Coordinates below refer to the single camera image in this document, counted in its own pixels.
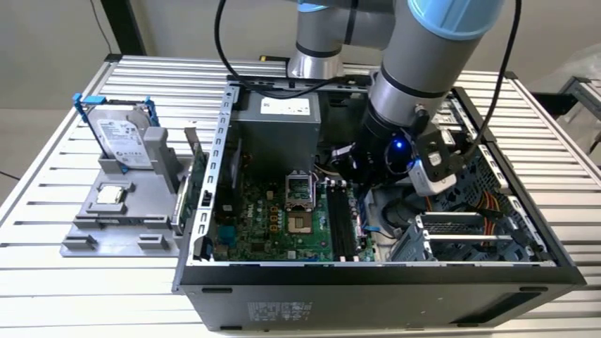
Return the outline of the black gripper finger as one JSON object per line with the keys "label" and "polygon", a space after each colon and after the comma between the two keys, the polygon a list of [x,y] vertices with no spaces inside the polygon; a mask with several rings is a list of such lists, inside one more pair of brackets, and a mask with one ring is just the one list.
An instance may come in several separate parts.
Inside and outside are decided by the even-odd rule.
{"label": "black gripper finger", "polygon": [[354,180],[357,176],[357,166],[351,155],[353,146],[349,144],[330,152],[329,165],[343,180]]}

